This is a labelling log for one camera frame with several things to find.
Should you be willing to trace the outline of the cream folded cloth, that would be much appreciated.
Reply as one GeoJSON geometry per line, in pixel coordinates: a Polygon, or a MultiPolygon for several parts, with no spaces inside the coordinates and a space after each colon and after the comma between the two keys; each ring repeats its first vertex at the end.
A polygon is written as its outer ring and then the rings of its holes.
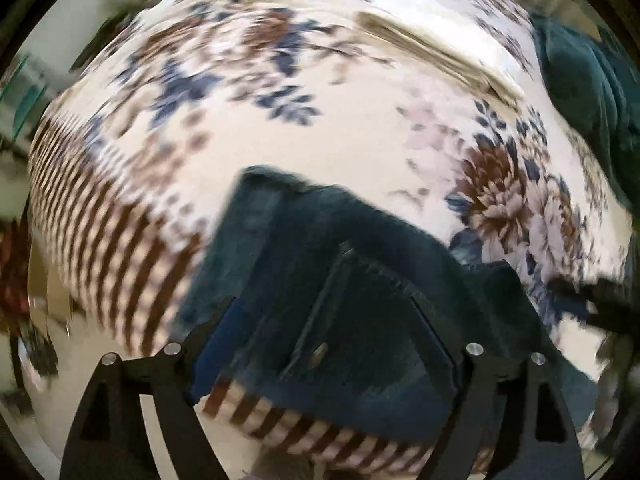
{"type": "Polygon", "coordinates": [[[444,9],[420,18],[372,8],[361,12],[358,22],[372,36],[434,64],[465,87],[491,92],[510,107],[524,99],[513,56],[457,13],[444,9]]]}

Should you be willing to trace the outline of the dark teal folded garment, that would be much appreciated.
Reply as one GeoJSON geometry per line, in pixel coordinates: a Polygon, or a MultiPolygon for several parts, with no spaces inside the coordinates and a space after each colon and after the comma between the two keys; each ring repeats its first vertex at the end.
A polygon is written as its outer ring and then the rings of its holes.
{"type": "Polygon", "coordinates": [[[618,201],[639,212],[639,70],[626,52],[529,14],[553,106],[596,156],[618,201]]]}

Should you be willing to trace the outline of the floral fleece bed blanket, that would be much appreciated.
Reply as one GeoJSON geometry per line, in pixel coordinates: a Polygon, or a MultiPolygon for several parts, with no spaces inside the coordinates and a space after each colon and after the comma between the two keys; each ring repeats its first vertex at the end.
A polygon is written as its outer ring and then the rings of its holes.
{"type": "MultiPolygon", "coordinates": [[[[548,284],[638,287],[637,214],[553,106],[533,12],[514,0],[157,3],[40,119],[30,214],[50,265],[123,360],[155,356],[192,332],[175,337],[175,318],[236,182],[267,167],[342,188],[461,263],[506,262],[556,350],[598,396],[605,332],[556,310],[548,284]],[[518,63],[524,99],[510,107],[372,36],[358,22],[372,8],[467,18],[518,63]]],[[[610,478],[628,474],[639,430],[606,454],[594,408],[573,422],[585,474],[591,450],[610,460],[610,478]]],[[[421,479],[439,437],[370,437],[278,408],[231,378],[194,410],[199,422],[221,420],[294,457],[299,470],[323,464],[342,476],[421,479]]]]}

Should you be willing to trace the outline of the dark blue denim jeans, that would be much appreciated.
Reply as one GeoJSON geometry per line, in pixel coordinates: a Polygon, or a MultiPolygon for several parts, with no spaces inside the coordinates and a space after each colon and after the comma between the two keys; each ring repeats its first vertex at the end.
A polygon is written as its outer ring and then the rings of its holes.
{"type": "Polygon", "coordinates": [[[461,263],[442,243],[336,186],[250,167],[236,182],[176,315],[182,337],[231,307],[195,364],[194,398],[219,378],[253,396],[370,437],[420,444],[442,430],[460,358],[415,318],[423,308],[460,344],[550,362],[576,425],[596,384],[556,350],[506,263],[461,263]]]}

